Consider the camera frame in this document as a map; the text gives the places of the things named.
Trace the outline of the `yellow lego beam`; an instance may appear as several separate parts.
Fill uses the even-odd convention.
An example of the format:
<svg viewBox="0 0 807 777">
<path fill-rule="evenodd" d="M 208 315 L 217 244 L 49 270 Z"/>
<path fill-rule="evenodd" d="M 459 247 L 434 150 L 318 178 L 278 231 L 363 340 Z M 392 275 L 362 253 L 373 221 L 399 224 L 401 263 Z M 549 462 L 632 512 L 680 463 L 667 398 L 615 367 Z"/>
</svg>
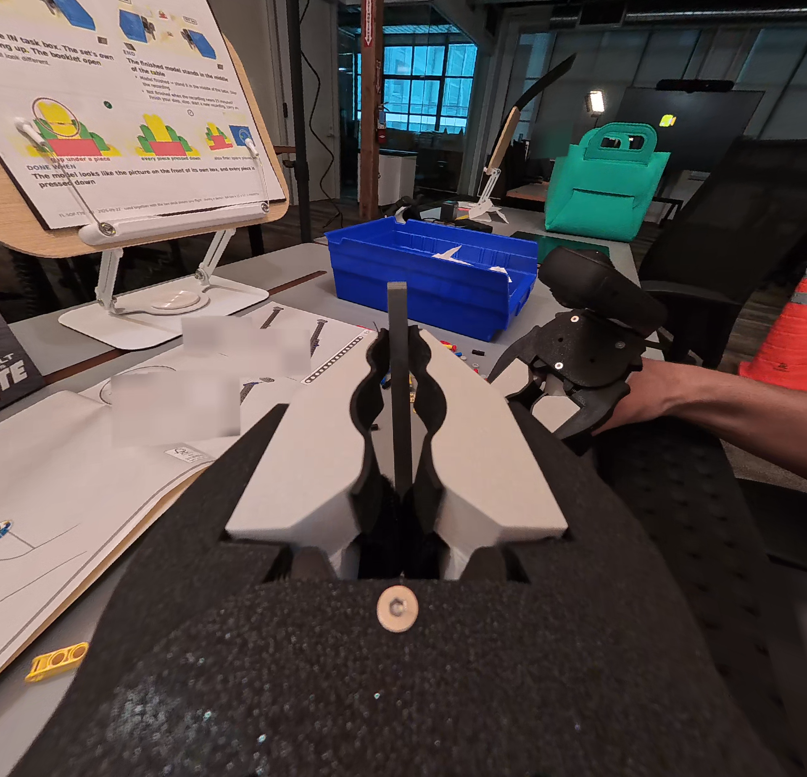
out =
<svg viewBox="0 0 807 777">
<path fill-rule="evenodd" d="M 77 669 L 90 650 L 89 641 L 35 656 L 26 674 L 25 683 L 37 683 Z"/>
</svg>

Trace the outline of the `black pole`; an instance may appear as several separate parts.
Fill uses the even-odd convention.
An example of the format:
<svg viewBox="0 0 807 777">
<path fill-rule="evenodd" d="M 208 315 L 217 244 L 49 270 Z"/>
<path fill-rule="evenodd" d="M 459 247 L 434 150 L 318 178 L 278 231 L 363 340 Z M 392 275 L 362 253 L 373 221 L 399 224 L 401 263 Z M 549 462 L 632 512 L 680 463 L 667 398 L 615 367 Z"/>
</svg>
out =
<svg viewBox="0 0 807 777">
<path fill-rule="evenodd" d="M 298 192 L 298 217 L 301 241 L 312 242 L 309 168 L 306 141 L 306 118 L 303 99 L 302 50 L 299 25 L 299 0 L 286 0 L 289 46 L 290 88 L 294 122 L 294 171 Z"/>
</svg>

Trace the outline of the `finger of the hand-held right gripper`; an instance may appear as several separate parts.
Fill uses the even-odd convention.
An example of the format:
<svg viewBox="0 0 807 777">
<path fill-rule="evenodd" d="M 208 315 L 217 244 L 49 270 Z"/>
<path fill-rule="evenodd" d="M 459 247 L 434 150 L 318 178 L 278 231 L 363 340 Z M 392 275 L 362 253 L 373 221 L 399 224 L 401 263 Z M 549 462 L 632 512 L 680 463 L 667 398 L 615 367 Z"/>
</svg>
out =
<svg viewBox="0 0 807 777">
<path fill-rule="evenodd" d="M 543 394 L 531 407 L 531 415 L 556 437 L 578 437 L 591 429 L 588 401 L 582 390 Z"/>
<path fill-rule="evenodd" d="M 546 371 L 535 370 L 521 359 L 514 359 L 501 373 L 491 379 L 491 386 L 509 404 L 533 406 L 546 395 Z"/>
</svg>

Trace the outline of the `teal felt bag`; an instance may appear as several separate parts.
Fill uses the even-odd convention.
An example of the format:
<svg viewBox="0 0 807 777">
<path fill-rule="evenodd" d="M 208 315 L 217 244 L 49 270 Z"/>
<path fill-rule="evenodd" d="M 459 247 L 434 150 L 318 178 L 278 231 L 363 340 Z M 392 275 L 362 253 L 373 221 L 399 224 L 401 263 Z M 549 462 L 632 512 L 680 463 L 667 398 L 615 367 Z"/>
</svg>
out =
<svg viewBox="0 0 807 777">
<path fill-rule="evenodd" d="M 668 152 L 649 124 L 611 123 L 588 131 L 558 157 L 547 193 L 549 232 L 630 242 L 655 195 Z"/>
</svg>

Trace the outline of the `open instruction booklet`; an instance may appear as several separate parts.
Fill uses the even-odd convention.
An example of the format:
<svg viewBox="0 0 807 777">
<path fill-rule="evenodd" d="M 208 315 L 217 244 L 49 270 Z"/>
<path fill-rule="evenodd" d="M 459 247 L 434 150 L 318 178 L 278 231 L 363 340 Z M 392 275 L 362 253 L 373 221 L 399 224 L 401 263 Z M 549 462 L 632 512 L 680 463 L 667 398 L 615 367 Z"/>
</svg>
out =
<svg viewBox="0 0 807 777">
<path fill-rule="evenodd" d="M 2 668 L 166 500 L 369 332 L 271 303 L 183 320 L 186 343 L 2 422 Z"/>
</svg>

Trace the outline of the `window with dark frame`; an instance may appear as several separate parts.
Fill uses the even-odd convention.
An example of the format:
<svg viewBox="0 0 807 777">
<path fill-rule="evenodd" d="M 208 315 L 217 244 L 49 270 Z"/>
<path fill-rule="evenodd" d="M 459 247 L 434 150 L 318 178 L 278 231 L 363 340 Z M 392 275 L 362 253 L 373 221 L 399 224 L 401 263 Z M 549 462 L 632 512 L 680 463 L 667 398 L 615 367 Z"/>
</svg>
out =
<svg viewBox="0 0 807 777">
<path fill-rule="evenodd" d="M 472 43 L 386 46 L 387 127 L 415 133 L 465 132 L 476 59 Z"/>
</svg>

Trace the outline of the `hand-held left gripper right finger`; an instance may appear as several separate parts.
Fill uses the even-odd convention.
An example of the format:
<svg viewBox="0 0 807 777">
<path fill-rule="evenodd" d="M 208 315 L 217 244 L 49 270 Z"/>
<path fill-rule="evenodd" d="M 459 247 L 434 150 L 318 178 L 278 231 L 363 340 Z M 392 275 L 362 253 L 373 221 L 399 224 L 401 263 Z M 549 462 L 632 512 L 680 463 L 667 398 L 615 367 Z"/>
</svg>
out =
<svg viewBox="0 0 807 777">
<path fill-rule="evenodd" d="M 460 577 L 481 548 L 562 536 L 567 521 L 505 397 L 430 332 L 409 332 L 427 429 L 413 508 L 440 576 Z"/>
</svg>

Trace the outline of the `long dark grey bar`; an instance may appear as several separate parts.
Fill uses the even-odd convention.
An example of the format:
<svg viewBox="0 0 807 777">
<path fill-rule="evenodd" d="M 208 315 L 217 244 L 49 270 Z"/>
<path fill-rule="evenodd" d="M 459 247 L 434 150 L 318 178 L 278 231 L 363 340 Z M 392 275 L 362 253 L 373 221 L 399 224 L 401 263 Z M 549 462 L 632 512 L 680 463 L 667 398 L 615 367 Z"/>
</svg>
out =
<svg viewBox="0 0 807 777">
<path fill-rule="evenodd" d="M 412 485 L 409 319 L 406 282 L 388 283 L 390 398 L 395 488 L 402 500 Z"/>
</svg>

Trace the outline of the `black lego box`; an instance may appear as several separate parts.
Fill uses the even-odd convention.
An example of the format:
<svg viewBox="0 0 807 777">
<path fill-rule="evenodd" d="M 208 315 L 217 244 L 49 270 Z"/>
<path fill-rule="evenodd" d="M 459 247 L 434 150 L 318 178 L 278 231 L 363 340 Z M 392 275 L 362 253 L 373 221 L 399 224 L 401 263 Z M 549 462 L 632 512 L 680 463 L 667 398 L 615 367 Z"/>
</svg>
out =
<svg viewBox="0 0 807 777">
<path fill-rule="evenodd" d="M 1 409 L 45 387 L 45 380 L 1 318 Z"/>
</svg>

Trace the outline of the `blue plastic bin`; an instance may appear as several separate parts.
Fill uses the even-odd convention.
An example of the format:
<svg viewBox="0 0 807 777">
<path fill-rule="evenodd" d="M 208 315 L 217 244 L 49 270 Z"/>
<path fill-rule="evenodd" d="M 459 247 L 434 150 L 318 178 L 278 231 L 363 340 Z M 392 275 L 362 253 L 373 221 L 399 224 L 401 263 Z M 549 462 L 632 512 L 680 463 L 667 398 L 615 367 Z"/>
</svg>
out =
<svg viewBox="0 0 807 777">
<path fill-rule="evenodd" d="M 529 240 L 393 217 L 326 236 L 339 298 L 386 311 L 388 283 L 406 282 L 410 319 L 477 340 L 508 328 L 537 279 Z M 458 245 L 471 266 L 432 258 Z"/>
</svg>

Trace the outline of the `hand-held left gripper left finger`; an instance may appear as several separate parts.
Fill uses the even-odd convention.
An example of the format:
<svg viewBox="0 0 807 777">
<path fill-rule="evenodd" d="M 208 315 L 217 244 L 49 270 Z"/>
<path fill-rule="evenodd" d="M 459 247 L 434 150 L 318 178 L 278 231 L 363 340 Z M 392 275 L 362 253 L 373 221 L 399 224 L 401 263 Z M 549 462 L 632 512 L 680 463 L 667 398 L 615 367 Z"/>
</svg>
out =
<svg viewBox="0 0 807 777">
<path fill-rule="evenodd" d="M 371 431 L 389 367 L 382 329 L 303 386 L 227 522 L 230 536 L 315 547 L 349 579 L 399 574 L 400 504 Z"/>
</svg>

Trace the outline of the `wooden post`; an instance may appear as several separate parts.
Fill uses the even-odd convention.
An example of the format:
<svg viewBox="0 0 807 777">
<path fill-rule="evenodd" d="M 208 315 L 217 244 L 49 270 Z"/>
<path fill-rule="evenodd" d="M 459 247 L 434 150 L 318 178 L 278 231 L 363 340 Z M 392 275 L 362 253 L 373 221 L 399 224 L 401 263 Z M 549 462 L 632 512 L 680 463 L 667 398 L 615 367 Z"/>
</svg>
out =
<svg viewBox="0 0 807 777">
<path fill-rule="evenodd" d="M 361 146 L 359 212 L 362 221 L 378 218 L 378 112 L 383 90 L 384 0 L 361 0 Z"/>
</svg>

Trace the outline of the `black mesh office chair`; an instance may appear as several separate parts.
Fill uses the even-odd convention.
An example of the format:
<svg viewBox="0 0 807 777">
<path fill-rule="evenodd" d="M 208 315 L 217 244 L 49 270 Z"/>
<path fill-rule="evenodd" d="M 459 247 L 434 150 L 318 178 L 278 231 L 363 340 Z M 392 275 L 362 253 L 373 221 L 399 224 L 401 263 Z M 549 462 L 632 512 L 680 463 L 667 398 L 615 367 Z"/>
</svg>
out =
<svg viewBox="0 0 807 777">
<path fill-rule="evenodd" d="M 806 140 L 738 137 L 647 250 L 643 289 L 667 308 L 667 361 L 715 369 L 736 318 L 777 272 L 805 268 Z"/>
</svg>

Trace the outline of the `black device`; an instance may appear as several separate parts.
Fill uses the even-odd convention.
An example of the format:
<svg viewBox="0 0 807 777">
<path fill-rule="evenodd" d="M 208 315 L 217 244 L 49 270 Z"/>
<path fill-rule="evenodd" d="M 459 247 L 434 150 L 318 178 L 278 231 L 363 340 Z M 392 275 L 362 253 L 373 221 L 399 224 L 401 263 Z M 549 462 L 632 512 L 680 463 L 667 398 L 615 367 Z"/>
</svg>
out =
<svg viewBox="0 0 807 777">
<path fill-rule="evenodd" d="M 393 216 L 396 221 L 403 224 L 410 219 L 460 227 L 467 230 L 491 234 L 491 222 L 471 219 L 468 209 L 460 208 L 459 203 L 453 200 L 425 201 L 423 197 L 401 197 L 395 203 L 381 207 L 383 216 Z"/>
</svg>

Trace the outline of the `dark wall screen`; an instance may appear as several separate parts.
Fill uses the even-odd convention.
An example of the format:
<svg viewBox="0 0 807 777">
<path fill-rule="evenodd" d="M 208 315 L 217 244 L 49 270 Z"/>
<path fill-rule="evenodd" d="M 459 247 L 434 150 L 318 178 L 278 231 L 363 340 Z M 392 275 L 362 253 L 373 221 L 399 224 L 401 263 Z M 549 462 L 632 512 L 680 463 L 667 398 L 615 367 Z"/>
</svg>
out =
<svg viewBox="0 0 807 777">
<path fill-rule="evenodd" d="M 662 79 L 654 89 L 628 88 L 615 118 L 652 126 L 656 149 L 671 153 L 670 169 L 711 171 L 762 97 L 761 90 L 735 89 L 732 80 Z"/>
</svg>

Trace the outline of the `orange traffic cone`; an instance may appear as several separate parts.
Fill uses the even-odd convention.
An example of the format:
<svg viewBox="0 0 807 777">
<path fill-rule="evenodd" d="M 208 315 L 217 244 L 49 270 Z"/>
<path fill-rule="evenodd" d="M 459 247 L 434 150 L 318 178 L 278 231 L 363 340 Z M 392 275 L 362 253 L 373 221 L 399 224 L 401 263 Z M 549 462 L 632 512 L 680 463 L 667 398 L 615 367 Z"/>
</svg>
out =
<svg viewBox="0 0 807 777">
<path fill-rule="evenodd" d="M 806 391 L 805 275 L 754 359 L 739 364 L 738 375 L 778 387 Z"/>
</svg>

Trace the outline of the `person's right forearm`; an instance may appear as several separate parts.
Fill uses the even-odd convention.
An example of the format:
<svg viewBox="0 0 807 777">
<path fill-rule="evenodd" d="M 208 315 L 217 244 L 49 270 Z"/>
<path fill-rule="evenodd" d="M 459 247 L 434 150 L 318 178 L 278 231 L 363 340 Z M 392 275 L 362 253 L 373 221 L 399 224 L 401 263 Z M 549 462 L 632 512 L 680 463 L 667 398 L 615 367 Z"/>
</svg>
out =
<svg viewBox="0 0 807 777">
<path fill-rule="evenodd" d="M 806 477 L 806 394 L 712 369 L 645 358 L 630 393 L 594 434 L 664 416 Z"/>
</svg>

